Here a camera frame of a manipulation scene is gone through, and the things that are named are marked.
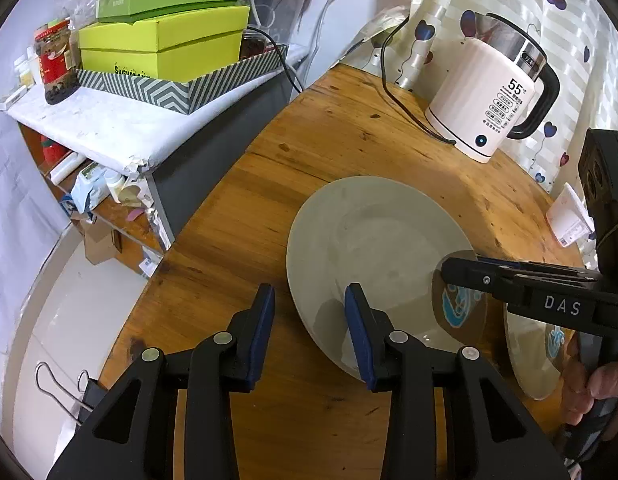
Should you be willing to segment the person's right hand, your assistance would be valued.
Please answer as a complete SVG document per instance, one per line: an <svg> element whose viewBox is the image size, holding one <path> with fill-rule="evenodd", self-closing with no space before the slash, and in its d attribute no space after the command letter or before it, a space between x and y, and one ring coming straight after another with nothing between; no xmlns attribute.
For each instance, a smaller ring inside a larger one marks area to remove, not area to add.
<svg viewBox="0 0 618 480"><path fill-rule="evenodd" d="M560 412L565 424L577 426L582 417L592 410L595 401L618 399L618 362L606 364L589 373L580 361L577 335L569 341L567 356ZM610 422L604 439L611 439L617 431L618 412Z"/></svg>

